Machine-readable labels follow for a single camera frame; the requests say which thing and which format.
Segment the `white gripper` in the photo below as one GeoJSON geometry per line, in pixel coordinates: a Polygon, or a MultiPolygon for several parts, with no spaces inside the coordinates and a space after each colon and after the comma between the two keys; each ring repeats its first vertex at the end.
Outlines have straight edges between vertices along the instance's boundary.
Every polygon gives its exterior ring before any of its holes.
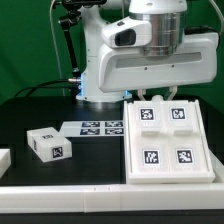
{"type": "Polygon", "coordinates": [[[137,90],[138,98],[146,101],[143,89],[170,87],[172,100],[177,86],[208,83],[217,73],[214,32],[185,35],[177,48],[159,54],[152,51],[148,21],[122,19],[102,28],[101,37],[97,84],[104,92],[137,90]]]}

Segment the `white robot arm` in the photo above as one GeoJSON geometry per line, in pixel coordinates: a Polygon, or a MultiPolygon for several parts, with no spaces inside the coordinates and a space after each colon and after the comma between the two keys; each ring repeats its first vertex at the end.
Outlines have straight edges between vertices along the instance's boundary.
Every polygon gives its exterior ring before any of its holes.
{"type": "Polygon", "coordinates": [[[79,100],[116,102],[130,90],[208,83],[217,74],[218,34],[186,34],[186,0],[127,0],[114,23],[82,8],[87,66],[79,100]]]}

